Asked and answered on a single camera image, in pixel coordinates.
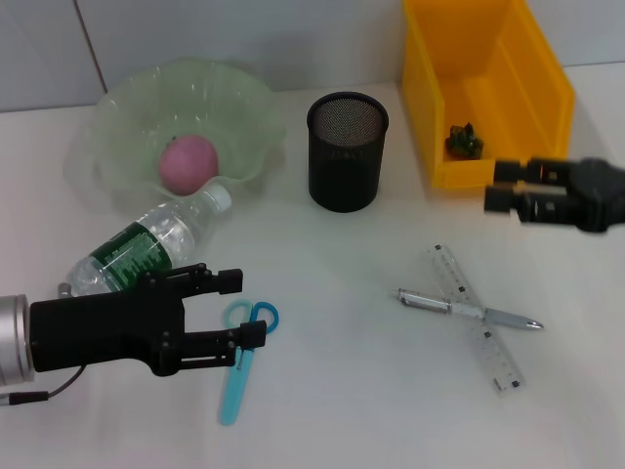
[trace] scissors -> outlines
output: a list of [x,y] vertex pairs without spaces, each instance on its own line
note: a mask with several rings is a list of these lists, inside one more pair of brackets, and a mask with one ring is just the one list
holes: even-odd
[[[240,299],[230,303],[224,311],[224,324],[226,328],[239,327],[239,324],[234,325],[230,318],[232,312],[238,308],[245,309],[241,322],[258,320],[258,314],[261,310],[269,311],[271,313],[272,322],[267,326],[267,334],[274,332],[280,321],[277,309],[271,303],[261,301],[253,304],[249,300]],[[253,359],[254,350],[241,350],[240,347],[236,349],[236,365],[229,368],[226,390],[219,415],[219,421],[222,425],[231,425],[236,421],[236,417],[241,410],[241,403],[243,402],[243,395],[245,394],[245,385],[247,384],[247,377],[250,374]]]

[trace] silver pen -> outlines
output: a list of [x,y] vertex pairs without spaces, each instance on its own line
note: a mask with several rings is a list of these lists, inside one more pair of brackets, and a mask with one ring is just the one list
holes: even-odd
[[494,324],[506,325],[517,329],[537,330],[543,328],[543,324],[537,320],[526,318],[525,316],[512,315],[499,310],[484,309],[479,306],[449,301],[444,298],[423,295],[416,291],[400,288],[399,290],[392,291],[391,295],[398,299],[403,305],[420,310],[428,310],[446,315],[468,316],[477,319],[488,318],[488,320]]

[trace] green bottle label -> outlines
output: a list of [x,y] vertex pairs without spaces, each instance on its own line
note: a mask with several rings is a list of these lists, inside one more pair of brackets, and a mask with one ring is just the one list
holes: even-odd
[[133,286],[143,272],[172,268],[172,261],[158,239],[137,222],[90,255],[104,266],[122,289]]

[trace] yellow plastic bin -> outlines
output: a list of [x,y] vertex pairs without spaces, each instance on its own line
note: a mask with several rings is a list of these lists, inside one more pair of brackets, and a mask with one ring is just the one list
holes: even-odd
[[[403,96],[436,188],[492,183],[494,160],[566,159],[574,91],[522,0],[404,0]],[[471,122],[481,160],[447,154]]]

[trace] plastic water bottle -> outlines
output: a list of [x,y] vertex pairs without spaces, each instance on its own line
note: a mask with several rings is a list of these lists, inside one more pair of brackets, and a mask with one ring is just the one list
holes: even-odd
[[145,271],[180,267],[215,217],[231,204],[228,191],[212,183],[193,197],[150,210],[71,269],[66,278],[71,294],[118,291],[133,285]]

